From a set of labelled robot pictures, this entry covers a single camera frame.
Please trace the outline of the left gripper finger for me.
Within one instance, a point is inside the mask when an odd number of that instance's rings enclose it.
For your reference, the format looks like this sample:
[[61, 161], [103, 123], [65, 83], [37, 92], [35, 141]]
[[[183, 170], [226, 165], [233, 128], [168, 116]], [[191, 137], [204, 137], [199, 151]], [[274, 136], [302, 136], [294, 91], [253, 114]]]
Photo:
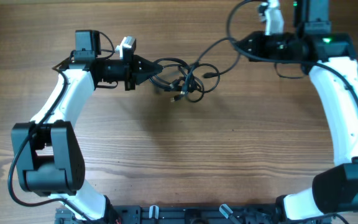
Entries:
[[157, 75], [163, 71], [163, 66], [157, 62], [151, 62], [143, 57], [139, 57], [139, 71], [149, 75]]
[[156, 73], [136, 73], [135, 74], [135, 84], [140, 85], [141, 83], [147, 81], [153, 76], [157, 75]]

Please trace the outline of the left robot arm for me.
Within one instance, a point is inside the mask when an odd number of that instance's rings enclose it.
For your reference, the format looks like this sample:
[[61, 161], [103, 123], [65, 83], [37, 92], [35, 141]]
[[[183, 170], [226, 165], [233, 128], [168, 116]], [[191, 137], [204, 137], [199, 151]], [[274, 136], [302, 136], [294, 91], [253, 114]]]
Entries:
[[126, 90], [133, 90], [163, 70], [135, 54], [136, 40], [131, 36], [103, 56], [102, 36], [97, 30], [76, 31], [75, 49], [54, 67], [59, 78], [46, 104], [11, 131], [14, 158], [7, 188], [13, 201], [18, 201], [13, 188], [18, 178], [21, 189], [41, 197], [42, 205], [60, 202], [80, 223], [122, 221], [107, 196], [85, 179], [85, 161], [74, 132], [81, 110], [97, 88], [113, 89], [123, 82]]

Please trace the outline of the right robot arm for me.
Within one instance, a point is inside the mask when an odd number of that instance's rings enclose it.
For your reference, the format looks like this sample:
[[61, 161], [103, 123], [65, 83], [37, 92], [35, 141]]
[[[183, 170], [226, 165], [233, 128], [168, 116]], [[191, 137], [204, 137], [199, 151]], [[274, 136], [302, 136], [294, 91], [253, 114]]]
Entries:
[[311, 186], [277, 199], [276, 219], [307, 222], [358, 212], [358, 63], [348, 34], [333, 33], [327, 1], [295, 1], [293, 33], [283, 30], [278, 1], [261, 1], [265, 30], [232, 46], [251, 62], [298, 64], [321, 99], [331, 132], [334, 167], [314, 177]]

